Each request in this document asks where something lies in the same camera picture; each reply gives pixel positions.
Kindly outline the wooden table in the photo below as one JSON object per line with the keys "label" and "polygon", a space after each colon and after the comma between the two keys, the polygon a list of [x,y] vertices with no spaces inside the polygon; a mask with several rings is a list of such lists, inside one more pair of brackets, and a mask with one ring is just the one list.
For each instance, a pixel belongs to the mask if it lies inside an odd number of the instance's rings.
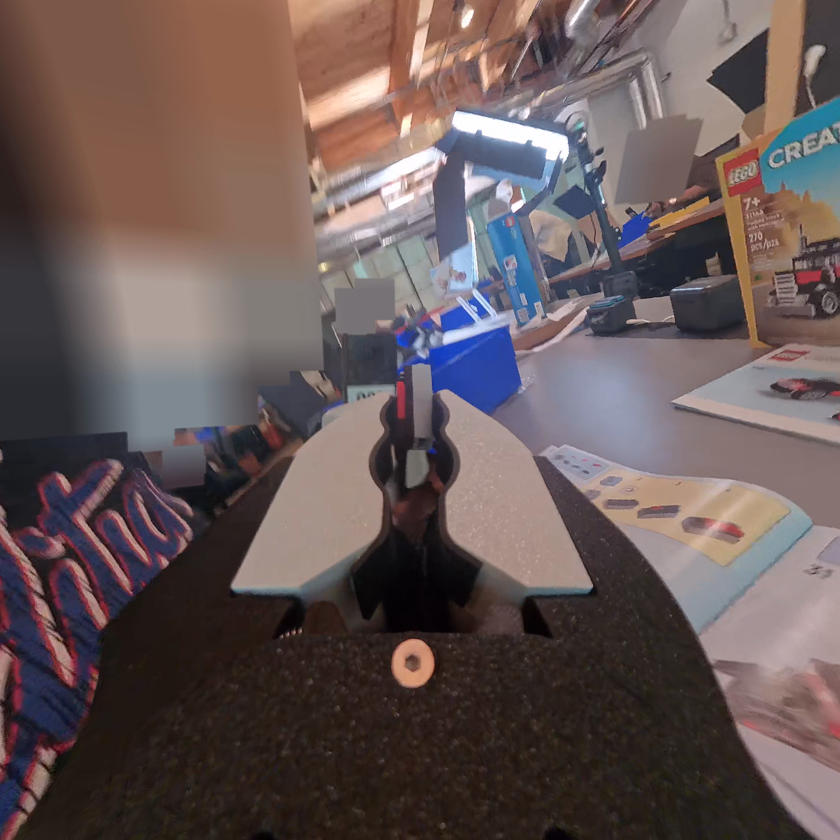
{"label": "wooden table", "polygon": [[[625,245],[618,250],[623,266],[625,268],[630,267],[631,264],[637,263],[663,247],[673,244],[682,232],[724,214],[725,206],[722,198],[715,202],[705,199],[685,208],[684,211],[680,211],[677,214],[677,219],[673,222],[652,224],[643,237],[637,238],[629,245]],[[553,287],[561,282],[571,282],[578,278],[588,277],[594,272],[610,271],[612,268],[613,265],[609,256],[600,255],[591,262],[582,263],[558,276],[549,278],[548,282]]]}

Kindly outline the cardboard box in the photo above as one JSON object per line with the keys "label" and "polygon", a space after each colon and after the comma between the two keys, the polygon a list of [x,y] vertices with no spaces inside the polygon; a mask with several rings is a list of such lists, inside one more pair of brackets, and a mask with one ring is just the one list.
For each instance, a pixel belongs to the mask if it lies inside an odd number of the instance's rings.
{"label": "cardboard box", "polygon": [[839,2],[773,2],[766,51],[765,102],[742,122],[741,145],[838,98]]}

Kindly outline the printed blue sweater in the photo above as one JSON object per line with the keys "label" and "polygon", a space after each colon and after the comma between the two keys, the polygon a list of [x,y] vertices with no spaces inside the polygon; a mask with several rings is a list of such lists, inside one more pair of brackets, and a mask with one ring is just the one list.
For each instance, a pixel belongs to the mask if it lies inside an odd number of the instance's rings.
{"label": "printed blue sweater", "polygon": [[2,454],[2,838],[15,838],[98,687],[102,636],[207,526],[140,454]]}

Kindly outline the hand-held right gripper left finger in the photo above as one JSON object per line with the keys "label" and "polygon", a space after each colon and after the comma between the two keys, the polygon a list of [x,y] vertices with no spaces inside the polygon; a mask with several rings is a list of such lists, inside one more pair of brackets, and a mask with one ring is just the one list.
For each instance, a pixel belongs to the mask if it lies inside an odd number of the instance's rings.
{"label": "hand-held right gripper left finger", "polygon": [[351,570],[383,531],[385,502],[371,457],[385,435],[380,393],[331,411],[304,444],[236,572],[235,595],[273,595],[336,605],[362,618]]}

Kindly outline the black tripod stand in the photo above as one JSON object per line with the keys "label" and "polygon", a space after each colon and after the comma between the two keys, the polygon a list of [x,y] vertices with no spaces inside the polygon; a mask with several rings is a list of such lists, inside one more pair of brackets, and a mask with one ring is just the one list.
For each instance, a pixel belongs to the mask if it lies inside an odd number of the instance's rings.
{"label": "black tripod stand", "polygon": [[589,145],[588,127],[589,118],[583,111],[573,113],[565,123],[570,147],[574,149],[582,171],[584,188],[594,205],[595,216],[601,229],[602,245],[610,265],[609,269],[605,271],[602,283],[603,293],[606,298],[623,295],[625,298],[635,301],[638,299],[637,277],[632,270],[625,267],[620,256],[617,228],[613,225],[609,216],[602,190],[606,163],[595,163],[596,153],[592,151]]}

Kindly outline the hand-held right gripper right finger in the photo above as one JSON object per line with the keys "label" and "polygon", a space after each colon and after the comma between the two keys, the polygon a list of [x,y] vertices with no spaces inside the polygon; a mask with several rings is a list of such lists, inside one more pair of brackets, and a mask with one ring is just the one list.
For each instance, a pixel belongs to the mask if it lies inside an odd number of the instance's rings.
{"label": "hand-held right gripper right finger", "polygon": [[591,594],[592,579],[528,447],[453,392],[437,399],[454,459],[440,522],[468,575],[458,599]]}

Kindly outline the small red black brick assembly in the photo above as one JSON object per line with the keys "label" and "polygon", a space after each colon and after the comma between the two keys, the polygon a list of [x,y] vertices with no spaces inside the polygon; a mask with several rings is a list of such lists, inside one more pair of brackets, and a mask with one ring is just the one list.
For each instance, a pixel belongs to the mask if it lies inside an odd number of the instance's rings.
{"label": "small red black brick assembly", "polygon": [[423,485],[434,447],[434,392],[431,367],[407,366],[396,384],[395,423],[392,426],[398,482],[405,490]]}

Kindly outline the studio light panel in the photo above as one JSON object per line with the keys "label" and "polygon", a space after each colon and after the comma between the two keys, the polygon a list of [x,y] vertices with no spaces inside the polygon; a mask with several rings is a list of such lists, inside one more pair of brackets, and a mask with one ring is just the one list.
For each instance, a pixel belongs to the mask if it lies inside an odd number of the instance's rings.
{"label": "studio light panel", "polygon": [[479,112],[454,111],[450,133],[451,151],[498,178],[542,182],[556,165],[568,160],[571,151],[562,132]]}

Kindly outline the blue plastic bin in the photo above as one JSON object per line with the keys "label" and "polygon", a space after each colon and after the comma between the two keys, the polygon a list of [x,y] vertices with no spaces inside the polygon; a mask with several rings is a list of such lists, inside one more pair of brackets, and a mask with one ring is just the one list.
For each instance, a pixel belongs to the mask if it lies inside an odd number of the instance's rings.
{"label": "blue plastic bin", "polygon": [[507,324],[432,348],[419,363],[430,367],[434,393],[450,391],[487,415],[522,387]]}

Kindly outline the closed instruction booklet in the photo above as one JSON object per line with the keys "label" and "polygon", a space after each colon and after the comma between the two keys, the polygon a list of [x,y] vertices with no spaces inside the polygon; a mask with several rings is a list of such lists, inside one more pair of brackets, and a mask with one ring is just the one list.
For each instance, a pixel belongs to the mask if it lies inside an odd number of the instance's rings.
{"label": "closed instruction booklet", "polygon": [[839,349],[789,343],[672,404],[839,446]]}

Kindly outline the tall blue box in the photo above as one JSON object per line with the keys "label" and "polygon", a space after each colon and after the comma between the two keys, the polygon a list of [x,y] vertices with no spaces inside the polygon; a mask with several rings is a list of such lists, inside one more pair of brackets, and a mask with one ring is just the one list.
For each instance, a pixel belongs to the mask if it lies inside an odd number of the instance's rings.
{"label": "tall blue box", "polygon": [[490,220],[486,231],[517,325],[546,319],[546,277],[530,223],[508,211]]}

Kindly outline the black hard case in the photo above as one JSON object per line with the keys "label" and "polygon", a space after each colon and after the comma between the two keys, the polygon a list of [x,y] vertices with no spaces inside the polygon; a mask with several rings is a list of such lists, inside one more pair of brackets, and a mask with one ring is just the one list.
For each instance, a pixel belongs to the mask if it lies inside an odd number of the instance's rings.
{"label": "black hard case", "polygon": [[675,326],[686,333],[714,333],[746,321],[738,275],[689,280],[672,289]]}

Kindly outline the toy brick set box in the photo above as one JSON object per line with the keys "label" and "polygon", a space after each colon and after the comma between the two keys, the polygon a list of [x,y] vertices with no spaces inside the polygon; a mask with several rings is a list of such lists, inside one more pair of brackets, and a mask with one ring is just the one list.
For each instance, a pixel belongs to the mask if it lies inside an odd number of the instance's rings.
{"label": "toy brick set box", "polygon": [[755,345],[839,345],[839,98],[717,158]]}

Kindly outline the open instruction booklet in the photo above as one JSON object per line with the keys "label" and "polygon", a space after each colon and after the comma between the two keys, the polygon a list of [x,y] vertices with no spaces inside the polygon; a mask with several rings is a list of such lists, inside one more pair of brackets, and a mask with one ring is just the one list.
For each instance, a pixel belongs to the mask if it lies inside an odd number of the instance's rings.
{"label": "open instruction booklet", "polygon": [[813,838],[839,838],[839,536],[729,479],[542,452],[630,539],[700,642],[739,733]]}

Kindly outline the small black teal device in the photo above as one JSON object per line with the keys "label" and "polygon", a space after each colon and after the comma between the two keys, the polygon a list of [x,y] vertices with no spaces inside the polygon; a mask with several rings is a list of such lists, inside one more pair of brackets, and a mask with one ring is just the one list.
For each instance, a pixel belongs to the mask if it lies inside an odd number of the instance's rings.
{"label": "small black teal device", "polygon": [[594,301],[586,310],[586,323],[598,337],[621,333],[636,319],[634,300],[625,295]]}

